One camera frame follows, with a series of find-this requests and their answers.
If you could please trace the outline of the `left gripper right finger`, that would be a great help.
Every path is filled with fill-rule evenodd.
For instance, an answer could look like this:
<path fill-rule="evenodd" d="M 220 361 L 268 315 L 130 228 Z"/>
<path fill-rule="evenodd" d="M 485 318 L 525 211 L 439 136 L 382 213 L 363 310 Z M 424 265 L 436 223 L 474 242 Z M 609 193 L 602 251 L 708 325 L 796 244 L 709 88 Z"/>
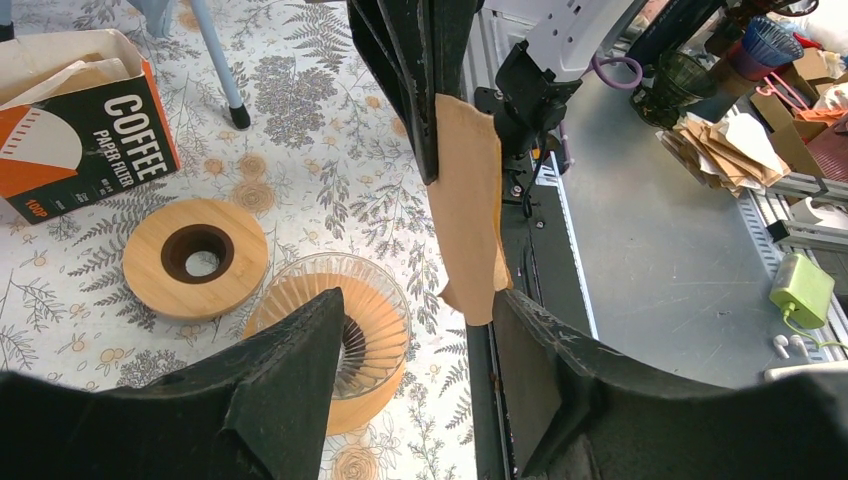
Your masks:
<path fill-rule="evenodd" d="M 497 293 L 493 327 L 522 478 L 843 479 L 847 376 L 741 389 L 677 376 Z"/>

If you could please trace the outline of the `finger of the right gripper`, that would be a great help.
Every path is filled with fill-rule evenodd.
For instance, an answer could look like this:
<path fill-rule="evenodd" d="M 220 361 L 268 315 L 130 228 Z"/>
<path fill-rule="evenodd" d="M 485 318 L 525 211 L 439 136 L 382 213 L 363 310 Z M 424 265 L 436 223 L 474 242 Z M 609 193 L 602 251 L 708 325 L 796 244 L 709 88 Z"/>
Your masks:
<path fill-rule="evenodd" d="M 428 1 L 347 3 L 352 39 L 405 126 L 424 184 L 438 177 Z"/>
<path fill-rule="evenodd" d="M 478 11 L 476 0 L 431 2 L 432 66 L 437 93 L 460 96 L 462 62 Z"/>

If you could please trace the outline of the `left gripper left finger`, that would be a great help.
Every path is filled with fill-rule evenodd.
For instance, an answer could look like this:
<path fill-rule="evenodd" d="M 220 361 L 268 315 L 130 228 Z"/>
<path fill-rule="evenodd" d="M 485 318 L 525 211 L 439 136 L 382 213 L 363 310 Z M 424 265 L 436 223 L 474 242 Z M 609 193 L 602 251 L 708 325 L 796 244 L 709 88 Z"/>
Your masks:
<path fill-rule="evenodd" d="M 5 479 L 315 479 L 346 320 L 330 289 L 142 388 L 1 376 Z"/>

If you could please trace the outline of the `clear glass dripper cone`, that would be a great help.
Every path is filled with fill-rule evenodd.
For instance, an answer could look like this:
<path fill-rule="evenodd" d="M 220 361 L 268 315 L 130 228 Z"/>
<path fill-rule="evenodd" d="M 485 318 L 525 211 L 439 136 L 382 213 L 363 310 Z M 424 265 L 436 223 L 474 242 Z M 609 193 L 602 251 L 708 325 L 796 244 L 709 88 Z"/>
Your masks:
<path fill-rule="evenodd" d="M 325 290 L 338 288 L 346 320 L 333 398 L 349 400 L 386 383 L 406 359 L 409 307 L 379 265 L 346 253 L 303 257 L 278 272 L 246 322 L 245 338 L 277 323 Z"/>

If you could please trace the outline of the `brown paper coffee filter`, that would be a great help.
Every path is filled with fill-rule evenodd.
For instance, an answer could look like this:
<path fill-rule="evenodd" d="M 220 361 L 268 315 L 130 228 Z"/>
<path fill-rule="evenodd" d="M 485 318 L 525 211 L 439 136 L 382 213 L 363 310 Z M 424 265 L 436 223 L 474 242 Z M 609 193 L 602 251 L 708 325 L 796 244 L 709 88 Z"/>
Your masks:
<path fill-rule="evenodd" d="M 427 186 L 447 284 L 442 300 L 470 326 L 493 320 L 495 294 L 512 286 L 500 226 L 502 152 L 494 117 L 435 98 L 438 178 Z"/>

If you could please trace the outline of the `orange coffee filter box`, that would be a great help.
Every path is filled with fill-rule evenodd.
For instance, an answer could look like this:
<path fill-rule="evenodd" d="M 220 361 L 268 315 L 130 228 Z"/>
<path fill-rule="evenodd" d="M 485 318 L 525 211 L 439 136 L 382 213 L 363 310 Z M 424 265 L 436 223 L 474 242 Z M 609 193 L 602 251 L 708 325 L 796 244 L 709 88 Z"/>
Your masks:
<path fill-rule="evenodd" d="M 115 29 L 22 35 L 1 45 L 1 88 L 99 53 L 130 78 L 1 109 L 1 197 L 38 224 L 176 172 L 150 63 Z"/>

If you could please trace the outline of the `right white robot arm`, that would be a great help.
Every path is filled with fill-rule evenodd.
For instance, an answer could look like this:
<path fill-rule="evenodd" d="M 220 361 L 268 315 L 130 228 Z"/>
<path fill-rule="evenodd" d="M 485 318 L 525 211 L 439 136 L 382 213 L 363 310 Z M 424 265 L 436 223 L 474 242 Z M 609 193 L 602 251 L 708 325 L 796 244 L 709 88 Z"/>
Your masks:
<path fill-rule="evenodd" d="M 503 96 L 495 128 L 519 155 L 559 124 L 582 76 L 630 7 L 628 1 L 558 1 L 510 51 L 495 76 Z M 404 122 L 421 178 L 440 173 L 436 98 L 461 93 L 462 64 L 480 1 L 350 1 L 352 40 Z"/>

